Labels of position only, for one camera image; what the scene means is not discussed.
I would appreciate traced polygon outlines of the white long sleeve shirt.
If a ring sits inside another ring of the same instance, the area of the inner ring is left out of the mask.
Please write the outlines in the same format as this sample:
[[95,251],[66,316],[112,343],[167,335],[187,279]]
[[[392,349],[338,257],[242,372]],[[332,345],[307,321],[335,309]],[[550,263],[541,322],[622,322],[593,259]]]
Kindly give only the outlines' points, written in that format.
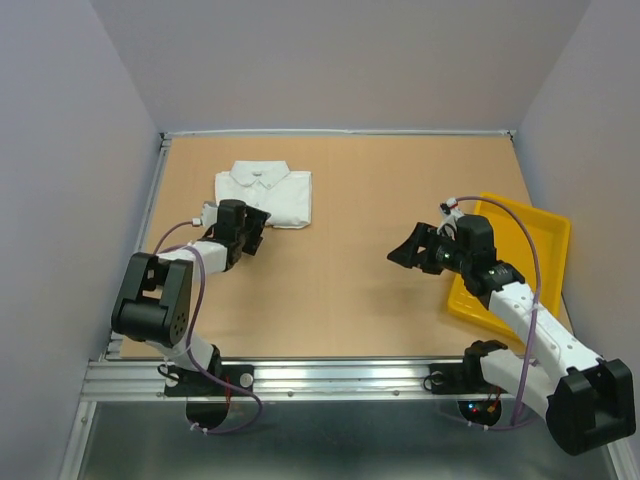
[[291,170],[286,161],[235,161],[215,175],[216,202],[234,199],[270,214],[267,224],[302,229],[312,221],[313,177]]

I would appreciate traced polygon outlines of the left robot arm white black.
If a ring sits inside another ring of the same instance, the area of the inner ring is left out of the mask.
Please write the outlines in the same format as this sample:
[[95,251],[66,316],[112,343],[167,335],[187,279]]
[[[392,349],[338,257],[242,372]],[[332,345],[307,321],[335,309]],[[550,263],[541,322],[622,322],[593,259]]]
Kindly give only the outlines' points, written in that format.
[[172,227],[151,253],[129,259],[111,314],[111,329],[159,351],[199,393],[222,382],[217,347],[195,333],[206,279],[257,253],[271,214],[242,200],[203,204],[199,216]]

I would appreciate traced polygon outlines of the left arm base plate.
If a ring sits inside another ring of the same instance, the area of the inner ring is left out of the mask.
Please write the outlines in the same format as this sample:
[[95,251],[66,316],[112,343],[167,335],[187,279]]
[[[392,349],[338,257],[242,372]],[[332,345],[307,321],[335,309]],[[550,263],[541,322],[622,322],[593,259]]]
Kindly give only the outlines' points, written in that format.
[[242,420],[232,418],[231,401],[238,393],[200,373],[162,363],[157,373],[164,379],[163,394],[186,401],[185,415],[191,427],[204,434],[238,429]]

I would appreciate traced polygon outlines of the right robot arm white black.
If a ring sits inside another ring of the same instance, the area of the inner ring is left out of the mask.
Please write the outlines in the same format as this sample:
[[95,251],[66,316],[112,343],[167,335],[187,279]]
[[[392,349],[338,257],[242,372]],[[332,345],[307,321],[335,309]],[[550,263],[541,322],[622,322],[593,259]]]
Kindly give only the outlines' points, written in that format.
[[461,276],[467,291],[531,348],[528,358],[505,344],[476,341],[460,363],[427,377],[435,394],[509,393],[544,419],[556,444],[576,456],[636,431],[633,375],[575,338],[536,297],[524,276],[500,260],[487,218],[463,215],[454,233],[419,222],[388,260],[404,268]]

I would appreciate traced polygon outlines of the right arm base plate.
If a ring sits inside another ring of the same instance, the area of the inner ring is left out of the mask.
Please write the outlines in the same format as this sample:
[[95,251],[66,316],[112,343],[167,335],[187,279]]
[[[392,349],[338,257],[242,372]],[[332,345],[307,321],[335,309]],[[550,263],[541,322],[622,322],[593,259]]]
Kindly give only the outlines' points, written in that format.
[[428,365],[422,387],[436,396],[451,396],[457,402],[461,420],[484,430],[507,430],[499,426],[507,392],[488,383],[481,374],[469,373],[462,362],[435,362]]

